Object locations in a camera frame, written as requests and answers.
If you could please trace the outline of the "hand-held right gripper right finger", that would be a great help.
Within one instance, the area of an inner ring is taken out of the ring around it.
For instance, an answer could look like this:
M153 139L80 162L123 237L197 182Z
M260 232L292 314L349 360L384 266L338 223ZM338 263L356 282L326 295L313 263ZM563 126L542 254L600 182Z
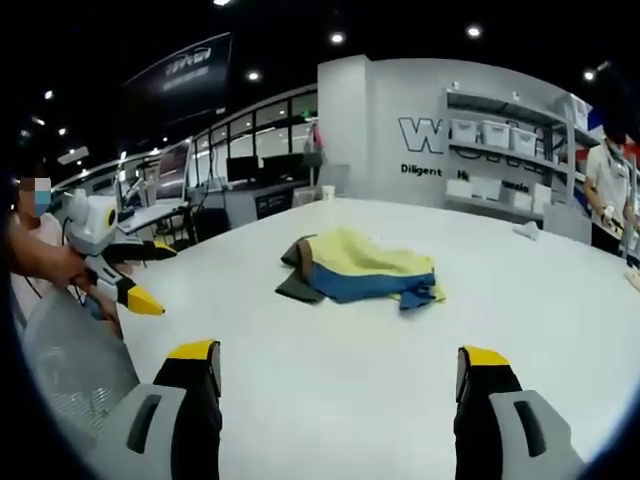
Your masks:
M565 419L489 349L458 349L453 432L457 479L575 479L585 466Z

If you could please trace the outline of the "person's left hand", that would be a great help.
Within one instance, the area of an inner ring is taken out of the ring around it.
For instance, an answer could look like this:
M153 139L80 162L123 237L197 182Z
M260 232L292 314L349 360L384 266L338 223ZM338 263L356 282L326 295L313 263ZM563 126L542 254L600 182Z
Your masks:
M46 279L56 286L71 285L86 293L93 286L87 274L85 260L69 246L53 246L46 257Z

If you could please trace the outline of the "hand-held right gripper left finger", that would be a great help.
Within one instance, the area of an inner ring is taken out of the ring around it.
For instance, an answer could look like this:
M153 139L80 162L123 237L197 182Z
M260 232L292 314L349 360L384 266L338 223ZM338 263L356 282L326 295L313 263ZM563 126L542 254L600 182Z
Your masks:
M99 479L217 479L222 430L220 342L171 351L104 423L92 453Z

